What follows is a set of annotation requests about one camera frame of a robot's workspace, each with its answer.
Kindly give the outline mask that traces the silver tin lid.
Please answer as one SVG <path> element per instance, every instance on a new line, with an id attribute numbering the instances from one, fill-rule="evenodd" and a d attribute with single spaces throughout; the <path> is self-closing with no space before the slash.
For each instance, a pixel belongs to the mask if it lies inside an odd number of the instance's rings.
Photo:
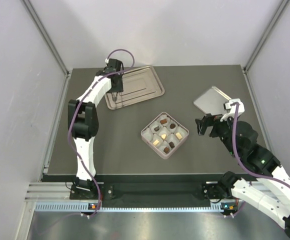
<path id="1" fill-rule="evenodd" d="M 200 94 L 193 104 L 204 114 L 223 115 L 226 113 L 224 104 L 231 99 L 226 93 L 216 86 L 211 86 Z"/>

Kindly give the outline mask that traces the dark round chocolate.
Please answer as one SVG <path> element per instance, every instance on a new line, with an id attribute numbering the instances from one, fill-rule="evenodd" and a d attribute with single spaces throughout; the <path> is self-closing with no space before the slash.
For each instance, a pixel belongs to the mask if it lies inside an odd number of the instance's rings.
<path id="1" fill-rule="evenodd" d="M 170 129 L 171 129 L 171 130 L 173 130 L 175 127 L 176 127 L 176 125 L 173 124 L 173 123 L 170 125 Z"/>

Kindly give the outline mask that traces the metal tongs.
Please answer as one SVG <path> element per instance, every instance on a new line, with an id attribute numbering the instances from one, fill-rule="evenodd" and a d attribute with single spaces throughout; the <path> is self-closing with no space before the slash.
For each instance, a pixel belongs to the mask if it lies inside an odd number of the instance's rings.
<path id="1" fill-rule="evenodd" d="M 117 99 L 118 99 L 118 95 L 119 95 L 118 92 L 112 92 L 112 93 L 111 93 L 111 96 L 112 96 L 112 100 L 113 100 L 113 102 L 116 102 L 116 101 L 117 101 Z"/>

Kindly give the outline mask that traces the dark chocolate cube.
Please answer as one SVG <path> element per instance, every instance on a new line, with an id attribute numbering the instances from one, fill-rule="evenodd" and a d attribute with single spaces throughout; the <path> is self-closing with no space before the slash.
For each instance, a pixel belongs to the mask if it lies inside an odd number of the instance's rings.
<path id="1" fill-rule="evenodd" d="M 170 142 L 169 145 L 170 145 L 171 148 L 174 148 L 175 147 L 175 145 L 174 145 L 173 142 Z"/>

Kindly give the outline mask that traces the brown chocolate piece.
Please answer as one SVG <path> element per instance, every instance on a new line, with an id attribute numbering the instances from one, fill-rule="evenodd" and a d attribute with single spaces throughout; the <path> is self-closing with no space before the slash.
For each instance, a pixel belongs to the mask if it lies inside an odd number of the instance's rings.
<path id="1" fill-rule="evenodd" d="M 162 119 L 161 121 L 160 121 L 160 123 L 163 125 L 163 124 L 166 124 L 167 123 L 167 120 L 166 119 Z"/>

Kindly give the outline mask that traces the milk brown chocolate block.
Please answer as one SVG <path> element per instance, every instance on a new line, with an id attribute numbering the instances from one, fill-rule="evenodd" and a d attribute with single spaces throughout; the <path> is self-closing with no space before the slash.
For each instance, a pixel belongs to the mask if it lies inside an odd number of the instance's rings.
<path id="1" fill-rule="evenodd" d="M 169 148 L 165 147 L 163 151 L 167 154 L 169 152 Z"/>

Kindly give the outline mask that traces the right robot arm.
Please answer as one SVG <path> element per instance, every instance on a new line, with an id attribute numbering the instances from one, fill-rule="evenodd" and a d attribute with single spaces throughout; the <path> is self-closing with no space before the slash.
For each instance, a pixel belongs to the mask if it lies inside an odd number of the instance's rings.
<path id="1" fill-rule="evenodd" d="M 221 121 L 220 115 L 207 114 L 196 119 L 195 123 L 200 136 L 211 127 L 209 136 L 219 138 L 242 169 L 274 195 L 263 193 L 244 178 L 228 171 L 215 185 L 216 196 L 248 203 L 275 221 L 290 238 L 290 177 L 275 155 L 257 143 L 258 133 L 249 123 L 233 117 Z"/>

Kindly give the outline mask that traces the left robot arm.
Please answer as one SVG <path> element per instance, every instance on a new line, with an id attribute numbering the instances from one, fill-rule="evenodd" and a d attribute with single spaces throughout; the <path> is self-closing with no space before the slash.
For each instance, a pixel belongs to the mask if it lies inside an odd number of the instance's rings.
<path id="1" fill-rule="evenodd" d="M 67 139 L 77 157 L 77 173 L 74 184 L 81 188 L 87 198 L 94 198 L 99 187 L 93 182 L 96 175 L 94 166 L 94 140 L 99 130 L 97 106 L 107 93 L 123 91 L 123 62 L 108 58 L 106 66 L 99 70 L 90 86 L 77 99 L 67 104 Z"/>

